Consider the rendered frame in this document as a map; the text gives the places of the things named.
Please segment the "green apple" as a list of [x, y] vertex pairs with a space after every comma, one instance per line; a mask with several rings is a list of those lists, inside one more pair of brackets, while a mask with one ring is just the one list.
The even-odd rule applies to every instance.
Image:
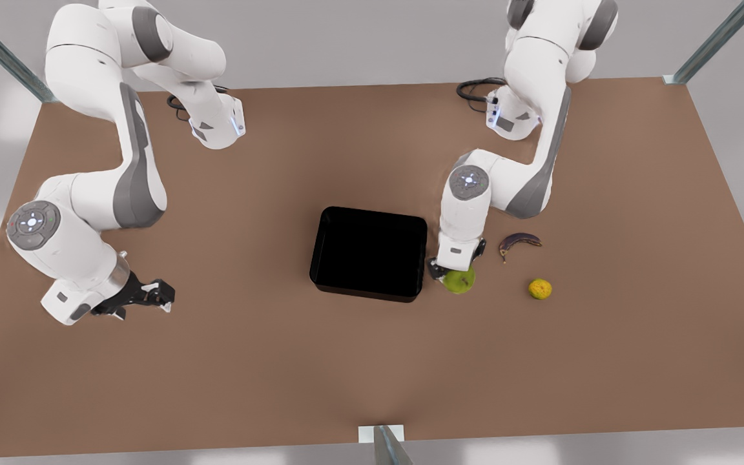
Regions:
[[461, 295], [468, 292], [475, 283], [475, 270], [470, 267], [467, 271], [448, 270], [440, 279], [445, 289], [453, 294]]

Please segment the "black rectangular tray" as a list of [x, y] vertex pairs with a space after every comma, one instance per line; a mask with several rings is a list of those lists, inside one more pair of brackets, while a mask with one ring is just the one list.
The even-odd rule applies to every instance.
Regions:
[[423, 218], [330, 206], [322, 210], [309, 269], [320, 291], [410, 303], [422, 291]]

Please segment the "dark purple eggplant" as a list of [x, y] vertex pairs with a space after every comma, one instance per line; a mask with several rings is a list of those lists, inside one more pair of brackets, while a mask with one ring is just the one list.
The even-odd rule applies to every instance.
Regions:
[[542, 247], [543, 243], [541, 242], [541, 239], [535, 236], [534, 234], [529, 234], [525, 232], [518, 232], [511, 234], [509, 236], [506, 236], [499, 244], [499, 254], [502, 257], [502, 262], [504, 264], [507, 263], [507, 255], [509, 253], [509, 250], [520, 243], [526, 243], [530, 244], [535, 247]]

